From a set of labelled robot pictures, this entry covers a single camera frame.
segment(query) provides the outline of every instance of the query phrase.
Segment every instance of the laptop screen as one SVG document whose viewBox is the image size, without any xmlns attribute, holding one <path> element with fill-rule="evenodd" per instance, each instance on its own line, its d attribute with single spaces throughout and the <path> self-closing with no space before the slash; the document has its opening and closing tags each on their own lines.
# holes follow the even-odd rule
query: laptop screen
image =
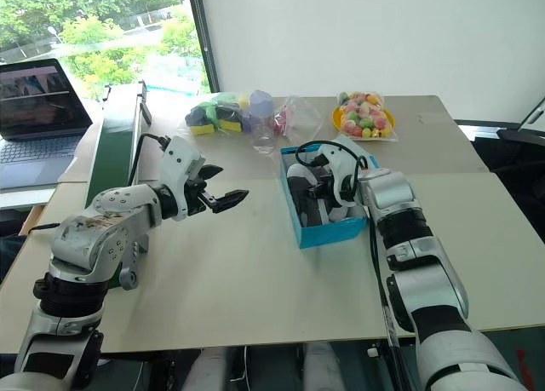
<svg viewBox="0 0 545 391">
<path fill-rule="evenodd" d="M 6 139 L 84 131 L 91 125 L 55 59 L 0 66 L 0 134 Z"/>
</svg>

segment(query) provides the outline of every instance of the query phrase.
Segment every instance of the window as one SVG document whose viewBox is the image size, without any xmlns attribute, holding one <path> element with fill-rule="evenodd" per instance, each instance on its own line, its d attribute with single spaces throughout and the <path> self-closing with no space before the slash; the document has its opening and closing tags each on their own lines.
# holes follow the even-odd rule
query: window
<svg viewBox="0 0 545 391">
<path fill-rule="evenodd" d="M 190 0 L 0 0 L 0 62 L 49 57 L 85 98 L 140 78 L 150 89 L 209 92 Z"/>
</svg>

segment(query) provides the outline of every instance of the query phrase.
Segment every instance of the yellow plate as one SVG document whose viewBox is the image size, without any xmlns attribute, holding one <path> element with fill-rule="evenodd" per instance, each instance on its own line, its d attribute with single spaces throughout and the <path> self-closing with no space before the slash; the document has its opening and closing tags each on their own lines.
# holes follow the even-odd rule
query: yellow plate
<svg viewBox="0 0 545 391">
<path fill-rule="evenodd" d="M 395 127 L 395 118 L 393 117 L 392 113 L 390 113 L 388 110 L 383 110 L 384 113 L 386 114 L 386 117 L 388 119 L 388 121 L 390 122 L 390 125 L 392 126 L 392 129 Z M 331 113 L 331 121 L 333 121 L 333 125 L 335 126 L 336 129 L 338 129 L 339 131 L 341 131 L 341 121 L 342 121 L 342 110 L 340 107 L 337 107 L 335 110 L 333 110 L 333 112 Z M 354 137 L 353 135 L 350 135 L 350 138 L 352 138 L 353 140 L 380 140 L 381 137 L 379 138 L 363 138 L 363 137 Z"/>
</svg>

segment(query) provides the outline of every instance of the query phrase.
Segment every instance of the white wall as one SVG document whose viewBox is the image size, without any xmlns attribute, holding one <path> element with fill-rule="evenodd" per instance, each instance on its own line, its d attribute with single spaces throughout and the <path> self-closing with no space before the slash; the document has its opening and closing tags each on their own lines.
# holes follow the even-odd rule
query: white wall
<svg viewBox="0 0 545 391">
<path fill-rule="evenodd" d="M 439 95 L 521 121 L 545 95 L 543 0 L 203 0 L 222 90 Z"/>
</svg>

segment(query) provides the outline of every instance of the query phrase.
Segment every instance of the white tabletop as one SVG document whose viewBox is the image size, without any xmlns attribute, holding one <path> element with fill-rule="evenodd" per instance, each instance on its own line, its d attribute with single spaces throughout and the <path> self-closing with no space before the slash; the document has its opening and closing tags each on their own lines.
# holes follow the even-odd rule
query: white tabletop
<svg viewBox="0 0 545 391">
<path fill-rule="evenodd" d="M 106 297 L 102 351 L 384 336 L 366 230 L 350 241 L 299 250 L 279 181 L 229 178 L 218 175 L 210 189 L 248 188 L 241 205 L 166 221 L 151 233 L 140 287 Z M 545 289 L 542 241 L 496 176 L 409 179 L 468 290 L 469 322 L 481 330 L 542 325 L 545 309 L 532 307 Z M 84 194 L 85 184 L 61 184 L 41 222 L 81 209 Z M 20 345 L 51 235 L 31 235 L 0 290 L 2 353 Z"/>
</svg>

